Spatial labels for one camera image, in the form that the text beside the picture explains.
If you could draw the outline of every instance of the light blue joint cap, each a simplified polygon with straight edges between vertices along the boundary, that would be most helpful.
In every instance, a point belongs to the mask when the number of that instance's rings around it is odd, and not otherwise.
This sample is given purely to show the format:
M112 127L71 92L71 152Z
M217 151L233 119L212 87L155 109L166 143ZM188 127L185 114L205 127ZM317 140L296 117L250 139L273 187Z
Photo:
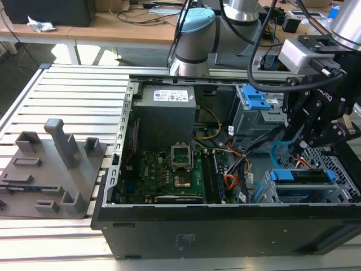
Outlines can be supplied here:
M179 21L182 21L184 13L185 11L179 17ZM187 14L181 33L186 34L196 32L207 27L214 20L215 13L213 10L204 7L191 8Z

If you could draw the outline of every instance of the motherboard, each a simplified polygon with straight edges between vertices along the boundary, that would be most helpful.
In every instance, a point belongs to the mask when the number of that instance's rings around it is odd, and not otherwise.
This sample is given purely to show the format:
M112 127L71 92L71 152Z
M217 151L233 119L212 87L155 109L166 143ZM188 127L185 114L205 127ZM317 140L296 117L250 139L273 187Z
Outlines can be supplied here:
M170 151L143 151L123 174L117 199L124 204L202 204L226 200L224 152L190 151L185 144Z

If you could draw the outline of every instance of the aluminum extrusion table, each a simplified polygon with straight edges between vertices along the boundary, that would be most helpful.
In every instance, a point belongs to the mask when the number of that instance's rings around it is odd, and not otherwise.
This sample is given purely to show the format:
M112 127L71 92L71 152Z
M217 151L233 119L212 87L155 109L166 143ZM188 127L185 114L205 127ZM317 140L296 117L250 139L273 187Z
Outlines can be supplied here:
M49 138L43 125L64 120L77 140L96 136L108 147L82 220L0 218L0 270L361 270L361 237L324 256L116 261L101 231L90 229L100 176L109 167L122 99L130 74L166 75L165 68L52 65L39 69L0 121L0 171L16 152L23 130ZM245 71L212 70L212 76L246 78ZM255 72L258 78L287 73ZM360 140L351 142L359 154Z

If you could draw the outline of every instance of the green motherboard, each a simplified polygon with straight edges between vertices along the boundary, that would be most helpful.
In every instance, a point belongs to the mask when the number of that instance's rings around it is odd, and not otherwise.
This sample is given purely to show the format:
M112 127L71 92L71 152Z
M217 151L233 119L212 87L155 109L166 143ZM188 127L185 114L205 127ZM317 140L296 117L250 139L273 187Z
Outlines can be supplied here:
M170 151L142 152L135 167L137 175L122 180L120 187L121 202L152 204L172 203L182 199L196 200L197 203L209 203L210 198L213 197L223 200L223 172L228 167L224 152L207 154L195 151L191 152L190 158L190 168L172 169ZM186 163L187 161L189 161L187 152L174 153L173 162ZM212 185L208 183L211 177L213 177Z

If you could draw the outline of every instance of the floor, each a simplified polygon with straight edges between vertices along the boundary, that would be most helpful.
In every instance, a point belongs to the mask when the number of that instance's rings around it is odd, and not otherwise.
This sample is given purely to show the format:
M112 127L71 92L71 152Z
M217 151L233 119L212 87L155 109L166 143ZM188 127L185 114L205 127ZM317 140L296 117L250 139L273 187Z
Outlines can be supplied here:
M37 70L36 63L17 45L18 54L10 55L0 51L0 117L9 109L19 93ZM37 63L70 64L70 57L64 45L25 44ZM82 64L119 65L140 67L165 67L167 50L118 48L122 55L114 60L111 48L98 46L78 46ZM215 55L208 61L210 68L246 69L246 56L222 55L221 64L214 64Z

